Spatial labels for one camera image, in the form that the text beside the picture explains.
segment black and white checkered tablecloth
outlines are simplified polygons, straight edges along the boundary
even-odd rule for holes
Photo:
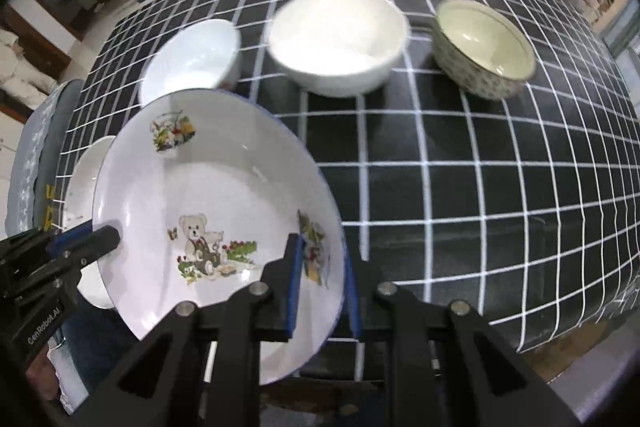
[[[538,60],[520,96],[490,103],[462,93],[431,57],[427,28],[444,0],[392,0],[413,27],[401,66],[383,89],[335,100],[300,90],[266,53],[264,23],[288,1],[158,0],[121,20],[66,133],[57,226],[82,152],[139,110],[150,58],[180,29],[224,18],[242,34],[237,92],[306,144],[349,247],[390,280],[427,301],[466,299],[518,349],[636,304],[638,120],[609,52],[572,8],[477,0],[519,27]],[[379,361],[345,342],[316,359],[326,376],[356,379]]]

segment ceramic bowl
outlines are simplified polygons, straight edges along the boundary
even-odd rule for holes
[[[240,32],[229,21],[202,21],[169,39],[146,68],[138,98],[143,107],[193,87],[232,90],[240,78]]]
[[[95,141],[89,149],[84,151],[76,164],[66,189],[65,206],[62,211],[62,225],[65,230],[77,227],[91,219],[98,171],[114,138],[114,136],[105,136]],[[113,308],[113,303],[100,277],[97,262],[82,268],[78,291],[82,297],[98,308]]]
[[[340,314],[344,242],[331,191],[296,136],[234,94],[182,90],[137,113],[104,160],[93,219],[120,231],[98,265],[138,338],[180,301],[222,302],[260,279],[300,230],[308,246],[296,330],[262,346],[260,381],[301,367]]]
[[[341,98],[380,87],[409,34],[388,0],[294,0],[278,10],[266,41],[279,69],[300,86]]]
[[[527,38],[488,6],[469,0],[444,2],[433,26],[436,62],[462,89],[481,98],[514,96],[536,71]]]

